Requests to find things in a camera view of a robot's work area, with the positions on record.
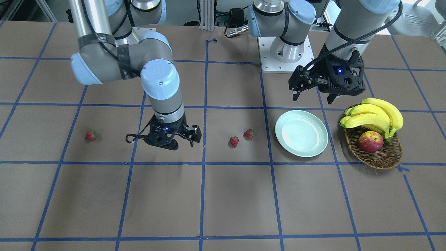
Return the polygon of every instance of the white plate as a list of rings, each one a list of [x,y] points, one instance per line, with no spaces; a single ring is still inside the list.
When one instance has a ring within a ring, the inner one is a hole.
[[[313,157],[327,147],[328,132],[315,115],[301,110],[285,112],[276,122],[276,137],[288,152]]]

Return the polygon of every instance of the strawberry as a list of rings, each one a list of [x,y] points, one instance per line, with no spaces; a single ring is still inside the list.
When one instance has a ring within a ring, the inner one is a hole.
[[[239,138],[237,138],[236,136],[231,137],[231,138],[229,139],[229,142],[231,143],[231,145],[232,145],[234,148],[236,148],[236,147],[237,147],[237,144],[239,143]]]
[[[252,138],[252,137],[254,137],[255,134],[254,134],[253,130],[248,129],[246,132],[243,133],[243,135],[245,135],[248,138]]]
[[[85,139],[88,141],[93,141],[96,139],[96,132],[95,131],[88,131],[85,135]]]

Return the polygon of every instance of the wicker basket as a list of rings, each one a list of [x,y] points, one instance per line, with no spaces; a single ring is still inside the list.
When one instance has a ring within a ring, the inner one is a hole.
[[[357,105],[359,104],[352,105],[347,109],[355,107]],[[395,133],[393,135],[392,141],[389,144],[383,146],[377,152],[367,153],[361,150],[358,146],[358,140],[360,136],[367,131],[369,131],[369,129],[361,126],[351,129],[344,129],[348,148],[353,153],[353,155],[357,157],[361,162],[372,168],[391,169],[396,167],[401,162],[401,159],[403,157],[403,150],[401,148],[401,142],[398,138],[398,135]]]

